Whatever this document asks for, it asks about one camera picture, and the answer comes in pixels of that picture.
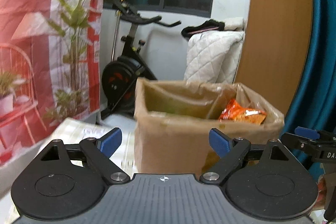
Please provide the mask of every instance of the exercise bike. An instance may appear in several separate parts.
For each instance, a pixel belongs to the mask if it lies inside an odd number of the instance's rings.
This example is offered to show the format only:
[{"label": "exercise bike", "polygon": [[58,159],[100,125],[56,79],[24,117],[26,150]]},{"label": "exercise bike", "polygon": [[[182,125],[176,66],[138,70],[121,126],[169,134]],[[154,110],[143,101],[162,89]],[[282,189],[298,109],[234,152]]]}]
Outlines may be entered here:
[{"label": "exercise bike", "polygon": [[[181,21],[177,21],[172,24],[161,22],[161,16],[143,18],[140,16],[135,7],[129,5],[123,0],[114,0],[113,9],[117,10],[118,18],[111,62],[104,68],[101,79],[104,93],[108,99],[108,106],[101,112],[101,119],[107,118],[114,112],[133,116],[135,105],[135,84],[137,82],[137,78],[145,77],[149,80],[157,80],[154,73],[150,70],[150,68],[148,68],[147,64],[140,56],[140,51],[145,45],[145,41],[139,40],[138,47],[133,47],[135,33],[138,26],[156,23],[158,25],[171,28],[181,24]],[[119,56],[117,60],[113,60],[119,20],[130,22],[132,23],[132,26],[129,34],[121,38],[121,41],[124,42],[124,48],[121,56]]]}]

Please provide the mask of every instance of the bike handlebar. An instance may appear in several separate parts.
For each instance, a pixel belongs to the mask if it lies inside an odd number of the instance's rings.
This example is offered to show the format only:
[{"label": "bike handlebar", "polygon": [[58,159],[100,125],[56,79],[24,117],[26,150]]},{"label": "bike handlebar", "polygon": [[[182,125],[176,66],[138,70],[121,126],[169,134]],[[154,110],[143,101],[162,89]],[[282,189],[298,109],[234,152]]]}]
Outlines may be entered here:
[{"label": "bike handlebar", "polygon": [[118,0],[115,0],[113,4],[114,4],[114,8],[119,10],[122,13],[122,15],[120,16],[120,19],[133,23],[133,24],[148,25],[151,23],[156,23],[158,25],[168,27],[168,28],[172,28],[172,27],[175,27],[181,24],[181,21],[176,21],[172,24],[161,22],[161,19],[162,19],[161,16],[156,16],[152,18],[141,17],[137,13],[137,10],[134,7],[132,7],[131,5],[127,5],[126,7],[124,7],[123,4]]}]

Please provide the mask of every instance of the white wall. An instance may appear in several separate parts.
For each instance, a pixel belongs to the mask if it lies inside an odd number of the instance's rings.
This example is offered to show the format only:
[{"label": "white wall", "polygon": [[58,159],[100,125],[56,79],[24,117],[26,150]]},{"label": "white wall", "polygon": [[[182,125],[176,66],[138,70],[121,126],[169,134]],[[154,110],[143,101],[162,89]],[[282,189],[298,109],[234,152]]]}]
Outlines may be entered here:
[{"label": "white wall", "polygon": [[[249,5],[250,0],[213,0],[211,18],[219,21],[229,17],[244,17],[247,19]],[[139,26],[134,43],[137,46],[139,39],[147,42],[141,55],[159,80],[182,80],[186,69],[187,41],[181,36],[181,30],[187,26],[200,25],[208,19],[191,15],[149,11],[142,11],[141,15],[143,17],[161,15],[162,20],[167,23],[177,20],[182,22],[181,25],[174,28],[165,28],[157,24]],[[115,11],[103,10],[100,35],[100,73],[111,59],[115,23]],[[120,38],[127,35],[130,25],[127,22],[120,23],[115,56],[119,56],[122,52],[123,43]],[[101,93],[101,99],[104,102],[106,99],[104,93]]]}]

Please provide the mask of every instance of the wooden door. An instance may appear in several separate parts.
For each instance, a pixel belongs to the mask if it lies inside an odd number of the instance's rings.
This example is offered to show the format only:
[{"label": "wooden door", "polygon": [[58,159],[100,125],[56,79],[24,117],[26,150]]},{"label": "wooden door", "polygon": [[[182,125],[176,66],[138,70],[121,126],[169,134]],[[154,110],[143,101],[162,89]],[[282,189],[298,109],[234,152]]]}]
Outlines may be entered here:
[{"label": "wooden door", "polygon": [[305,64],[312,0],[251,0],[235,82],[286,114]]}]

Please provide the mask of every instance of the white quilted cloth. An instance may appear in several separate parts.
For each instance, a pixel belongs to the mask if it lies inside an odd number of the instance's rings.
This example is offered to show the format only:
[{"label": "white quilted cloth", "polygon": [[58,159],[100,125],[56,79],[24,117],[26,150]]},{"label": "white quilted cloth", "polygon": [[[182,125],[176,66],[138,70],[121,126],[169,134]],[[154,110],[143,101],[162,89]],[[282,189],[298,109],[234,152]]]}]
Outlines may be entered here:
[{"label": "white quilted cloth", "polygon": [[185,81],[233,83],[243,45],[244,21],[232,18],[225,22],[226,29],[232,31],[208,31],[190,38]]}]

